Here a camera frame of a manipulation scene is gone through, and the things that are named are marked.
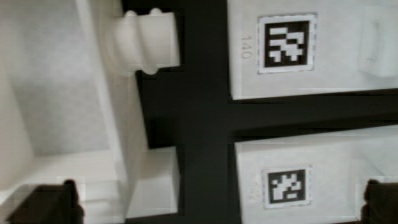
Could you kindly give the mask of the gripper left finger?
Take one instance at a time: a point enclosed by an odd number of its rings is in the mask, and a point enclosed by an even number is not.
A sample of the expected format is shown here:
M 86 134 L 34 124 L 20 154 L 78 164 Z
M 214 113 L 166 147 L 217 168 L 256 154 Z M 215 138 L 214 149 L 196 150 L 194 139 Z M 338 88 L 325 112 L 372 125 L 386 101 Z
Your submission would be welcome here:
M 34 188 L 16 210 L 6 218 L 7 224 L 84 224 L 86 211 L 80 205 L 77 183 L 68 179 L 61 184 Z

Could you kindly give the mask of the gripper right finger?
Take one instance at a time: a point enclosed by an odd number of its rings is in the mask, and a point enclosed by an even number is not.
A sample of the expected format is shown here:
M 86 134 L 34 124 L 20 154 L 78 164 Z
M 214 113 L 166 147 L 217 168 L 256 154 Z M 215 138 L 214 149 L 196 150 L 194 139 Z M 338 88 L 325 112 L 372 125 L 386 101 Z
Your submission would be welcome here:
M 368 181 L 359 224 L 398 224 L 398 183 Z

